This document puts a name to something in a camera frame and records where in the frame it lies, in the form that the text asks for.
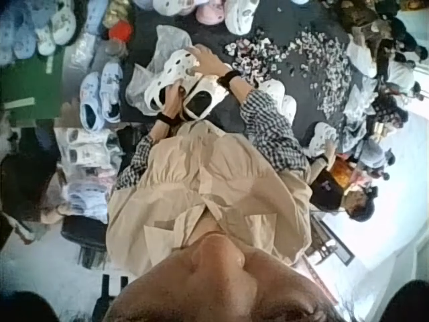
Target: beige shirt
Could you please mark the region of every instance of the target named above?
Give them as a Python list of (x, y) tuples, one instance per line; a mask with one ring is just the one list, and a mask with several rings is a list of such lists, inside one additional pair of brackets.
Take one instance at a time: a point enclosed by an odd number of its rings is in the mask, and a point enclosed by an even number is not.
[(302, 174), (276, 173), (241, 134), (186, 123), (151, 149), (137, 186), (112, 194), (107, 249), (142, 275), (210, 213), (228, 234), (292, 264), (311, 242), (310, 195)]

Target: pink shoe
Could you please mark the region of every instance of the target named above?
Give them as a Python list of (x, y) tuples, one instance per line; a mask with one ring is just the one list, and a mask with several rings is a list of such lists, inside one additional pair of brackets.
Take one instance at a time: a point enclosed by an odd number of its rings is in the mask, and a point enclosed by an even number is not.
[(204, 25), (217, 25), (225, 20), (222, 0), (210, 0), (206, 5), (198, 7), (196, 19)]

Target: neck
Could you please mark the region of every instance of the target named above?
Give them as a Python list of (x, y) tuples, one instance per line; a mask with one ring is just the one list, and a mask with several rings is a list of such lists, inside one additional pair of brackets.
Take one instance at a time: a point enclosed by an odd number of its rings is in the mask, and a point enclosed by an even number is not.
[(200, 219), (196, 222), (192, 233), (190, 233), (188, 240), (185, 242), (185, 246), (192, 245), (201, 236), (210, 231), (222, 231), (221, 227), (217, 224), (216, 219), (210, 213), (208, 209), (204, 210)]

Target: eye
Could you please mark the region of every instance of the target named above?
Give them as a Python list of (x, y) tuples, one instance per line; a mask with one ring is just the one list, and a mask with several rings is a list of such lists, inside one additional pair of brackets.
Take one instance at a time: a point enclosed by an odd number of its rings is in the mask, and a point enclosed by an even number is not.
[(300, 307), (281, 306), (274, 307), (263, 314), (263, 321), (272, 322), (293, 322), (301, 321), (308, 317), (310, 313)]

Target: white shoe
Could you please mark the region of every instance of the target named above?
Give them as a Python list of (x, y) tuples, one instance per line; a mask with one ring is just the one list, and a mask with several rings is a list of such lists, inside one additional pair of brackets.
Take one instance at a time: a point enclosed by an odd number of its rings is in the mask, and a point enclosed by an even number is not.
[(55, 52), (55, 43), (49, 25), (35, 29), (38, 37), (38, 52), (42, 56), (51, 56)]
[(122, 68), (117, 62), (106, 63), (101, 74), (100, 100), (103, 117), (110, 123), (120, 121), (119, 83), (122, 77)]
[(319, 122), (314, 128), (314, 136), (304, 153), (310, 158), (315, 158), (324, 154), (327, 140), (335, 141), (337, 138), (336, 129), (324, 122)]
[(100, 131), (105, 119), (101, 110), (99, 96), (99, 73), (87, 74), (80, 86), (80, 121), (88, 131)]
[(258, 87), (259, 90), (266, 92), (276, 102), (278, 111), (282, 110), (285, 88), (282, 82), (276, 79), (266, 80)]
[(194, 55), (184, 49), (175, 51), (164, 64), (162, 73), (146, 89), (144, 96), (147, 110), (142, 111), (143, 114), (154, 116), (164, 110), (165, 88), (179, 79), (182, 79), (186, 97), (202, 76), (199, 73), (189, 75), (189, 70), (195, 66), (198, 66), (198, 61)]
[(229, 32), (245, 35), (250, 32), (259, 0), (227, 0), (225, 2), (225, 24)]
[(76, 17), (73, 13), (73, 0), (58, 0), (62, 7), (52, 17), (52, 34), (59, 46), (67, 44), (76, 32)]
[(217, 76), (202, 77), (192, 92), (185, 98), (185, 113), (195, 120), (204, 119), (228, 95), (217, 82)]
[(284, 95), (282, 108), (279, 110), (279, 113), (288, 119), (290, 125), (294, 123), (296, 114), (296, 101), (292, 96)]
[(187, 5), (187, 1), (181, 0), (154, 0), (154, 9), (161, 15), (178, 15), (181, 12), (188, 12), (194, 8), (194, 4)]

